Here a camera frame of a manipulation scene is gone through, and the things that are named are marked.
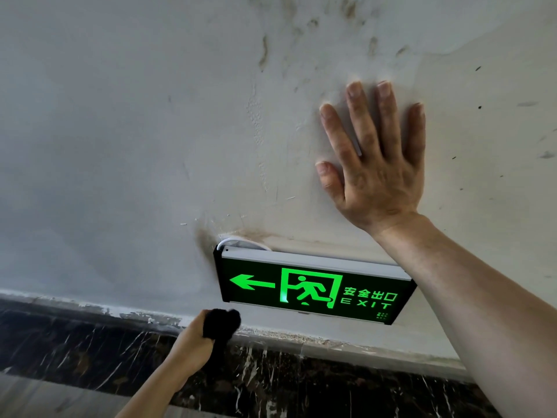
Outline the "person's right forearm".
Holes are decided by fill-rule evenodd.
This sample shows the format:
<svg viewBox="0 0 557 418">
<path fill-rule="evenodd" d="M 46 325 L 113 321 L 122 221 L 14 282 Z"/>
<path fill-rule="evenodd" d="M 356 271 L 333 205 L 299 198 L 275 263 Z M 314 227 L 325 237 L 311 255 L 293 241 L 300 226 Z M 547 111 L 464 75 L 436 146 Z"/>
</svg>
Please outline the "person's right forearm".
<svg viewBox="0 0 557 418">
<path fill-rule="evenodd" d="M 417 283 L 460 360 L 505 418 L 557 418 L 557 309 L 418 214 L 366 231 Z"/>
</svg>

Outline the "person's right hand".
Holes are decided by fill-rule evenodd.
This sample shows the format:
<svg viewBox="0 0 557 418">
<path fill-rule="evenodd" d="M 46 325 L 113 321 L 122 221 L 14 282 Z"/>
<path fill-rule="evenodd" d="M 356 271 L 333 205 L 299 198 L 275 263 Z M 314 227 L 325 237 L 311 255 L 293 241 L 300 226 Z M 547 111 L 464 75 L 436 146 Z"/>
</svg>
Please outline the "person's right hand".
<svg viewBox="0 0 557 418">
<path fill-rule="evenodd" d="M 321 123 L 342 168 L 339 173 L 345 188 L 345 205 L 335 207 L 372 237 L 417 215 L 425 180 L 425 166 L 403 167 L 406 142 L 391 83 L 378 83 L 374 94 L 384 158 L 358 154 L 335 108 L 330 104 L 320 108 Z"/>
</svg>

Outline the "black cloth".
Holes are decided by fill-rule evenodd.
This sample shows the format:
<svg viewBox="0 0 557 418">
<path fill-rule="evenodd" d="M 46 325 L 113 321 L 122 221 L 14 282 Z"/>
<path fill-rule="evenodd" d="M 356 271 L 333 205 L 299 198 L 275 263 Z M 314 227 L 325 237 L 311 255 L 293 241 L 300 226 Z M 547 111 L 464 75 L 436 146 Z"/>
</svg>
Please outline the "black cloth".
<svg viewBox="0 0 557 418">
<path fill-rule="evenodd" d="M 228 342 L 241 324 L 240 312 L 235 309 L 211 309 L 203 323 L 203 337 L 213 341 L 213 349 L 207 363 L 202 367 L 207 379 L 215 379 L 225 363 Z"/>
</svg>

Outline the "dark marble skirting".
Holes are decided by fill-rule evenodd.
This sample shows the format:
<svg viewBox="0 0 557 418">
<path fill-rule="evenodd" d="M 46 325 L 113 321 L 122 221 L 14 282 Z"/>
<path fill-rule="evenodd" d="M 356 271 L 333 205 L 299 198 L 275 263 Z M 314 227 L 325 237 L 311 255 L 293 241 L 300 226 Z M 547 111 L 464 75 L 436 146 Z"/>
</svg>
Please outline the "dark marble skirting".
<svg viewBox="0 0 557 418">
<path fill-rule="evenodd" d="M 0 300 L 0 416 L 113 416 L 175 339 L 172 328 Z M 239 340 L 171 405 L 207 418 L 501 418 L 472 382 Z"/>
</svg>

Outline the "person's left hand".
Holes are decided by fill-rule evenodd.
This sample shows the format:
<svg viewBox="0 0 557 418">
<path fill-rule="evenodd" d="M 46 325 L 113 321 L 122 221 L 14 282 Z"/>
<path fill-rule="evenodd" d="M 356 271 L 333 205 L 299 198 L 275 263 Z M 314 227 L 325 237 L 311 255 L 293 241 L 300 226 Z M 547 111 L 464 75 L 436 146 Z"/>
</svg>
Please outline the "person's left hand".
<svg viewBox="0 0 557 418">
<path fill-rule="evenodd" d="M 211 356 L 213 344 L 194 344 L 191 340 L 191 323 L 178 335 L 164 364 L 169 368 L 177 389 L 198 372 Z"/>
</svg>

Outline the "white round mounting base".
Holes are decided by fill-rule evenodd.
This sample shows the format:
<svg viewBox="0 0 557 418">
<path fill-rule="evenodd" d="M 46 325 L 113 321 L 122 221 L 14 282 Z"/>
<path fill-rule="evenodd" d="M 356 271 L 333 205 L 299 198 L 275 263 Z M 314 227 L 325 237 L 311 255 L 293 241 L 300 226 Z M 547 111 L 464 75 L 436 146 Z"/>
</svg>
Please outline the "white round mounting base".
<svg viewBox="0 0 557 418">
<path fill-rule="evenodd" d="M 225 246 L 248 248 L 253 250 L 272 251 L 267 245 L 239 235 L 224 233 L 219 235 L 220 240 L 215 246 L 216 251 L 221 251 Z"/>
</svg>

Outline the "person's left forearm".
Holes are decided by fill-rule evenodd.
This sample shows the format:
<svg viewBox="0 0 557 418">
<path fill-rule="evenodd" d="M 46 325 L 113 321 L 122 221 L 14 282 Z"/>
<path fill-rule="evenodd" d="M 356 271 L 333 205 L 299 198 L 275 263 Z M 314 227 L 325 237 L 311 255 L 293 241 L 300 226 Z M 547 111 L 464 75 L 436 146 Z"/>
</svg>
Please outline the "person's left forearm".
<svg viewBox="0 0 557 418">
<path fill-rule="evenodd" d="M 115 418 L 163 418 L 174 394 L 199 369 L 191 361 L 166 359 Z"/>
</svg>

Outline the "green lit exit sign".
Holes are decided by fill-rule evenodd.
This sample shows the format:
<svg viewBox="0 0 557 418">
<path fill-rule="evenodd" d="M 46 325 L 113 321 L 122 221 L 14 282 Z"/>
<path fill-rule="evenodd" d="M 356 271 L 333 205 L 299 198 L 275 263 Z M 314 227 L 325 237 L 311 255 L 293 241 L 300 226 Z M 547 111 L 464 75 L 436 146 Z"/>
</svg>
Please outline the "green lit exit sign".
<svg viewBox="0 0 557 418">
<path fill-rule="evenodd" d="M 224 302 L 394 323 L 417 284 L 399 266 L 222 246 L 213 251 Z"/>
</svg>

